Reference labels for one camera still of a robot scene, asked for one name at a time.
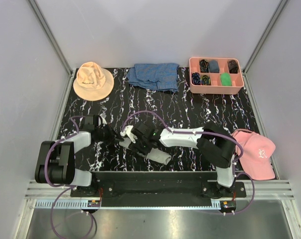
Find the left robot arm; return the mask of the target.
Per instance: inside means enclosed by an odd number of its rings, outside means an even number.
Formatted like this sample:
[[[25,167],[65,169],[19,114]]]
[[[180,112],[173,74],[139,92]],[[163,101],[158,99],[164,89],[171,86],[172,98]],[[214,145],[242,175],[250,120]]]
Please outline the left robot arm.
[[[101,115],[83,117],[83,124],[76,127],[76,132],[55,141],[42,142],[35,169],[35,181],[48,184],[51,187],[80,186],[87,197],[94,197],[99,185],[93,182],[93,174],[89,171],[77,169],[75,155],[95,142],[113,145],[123,141]]]

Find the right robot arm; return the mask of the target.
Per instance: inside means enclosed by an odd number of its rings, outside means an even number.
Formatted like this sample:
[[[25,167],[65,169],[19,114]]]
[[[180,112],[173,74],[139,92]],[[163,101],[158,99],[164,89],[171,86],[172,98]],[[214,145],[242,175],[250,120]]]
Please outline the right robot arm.
[[[160,150],[161,147],[198,149],[204,159],[216,168],[219,195],[226,198],[235,192],[233,162],[237,141],[214,125],[193,129],[156,129],[140,123],[126,126],[120,135],[121,147],[164,165],[170,162],[171,156]]]

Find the grey cloth napkin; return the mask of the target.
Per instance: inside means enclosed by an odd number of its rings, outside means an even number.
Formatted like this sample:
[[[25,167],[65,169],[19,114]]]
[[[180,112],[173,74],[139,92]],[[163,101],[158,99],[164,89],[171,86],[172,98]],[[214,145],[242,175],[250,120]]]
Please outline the grey cloth napkin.
[[[128,138],[125,138],[124,141],[120,141],[119,145],[123,148],[131,150],[132,152],[145,159],[149,159],[160,164],[167,165],[172,159],[172,157],[168,153],[163,152],[158,148],[152,148],[147,154],[140,152],[135,148],[135,144]]]

